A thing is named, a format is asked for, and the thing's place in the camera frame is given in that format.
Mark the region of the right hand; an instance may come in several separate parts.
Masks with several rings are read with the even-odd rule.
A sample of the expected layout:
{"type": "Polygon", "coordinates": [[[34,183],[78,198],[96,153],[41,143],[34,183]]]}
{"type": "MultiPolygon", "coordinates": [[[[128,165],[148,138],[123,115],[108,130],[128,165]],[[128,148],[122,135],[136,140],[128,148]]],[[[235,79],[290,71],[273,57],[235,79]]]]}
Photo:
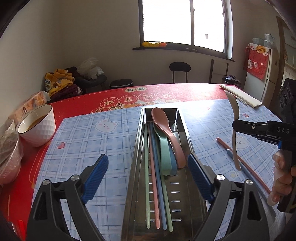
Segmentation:
{"type": "Polygon", "coordinates": [[[281,197],[287,196],[292,191],[292,178],[295,177],[295,166],[287,169],[285,157],[282,150],[273,155],[274,160],[274,182],[267,203],[270,206],[276,205],[281,197]]]}

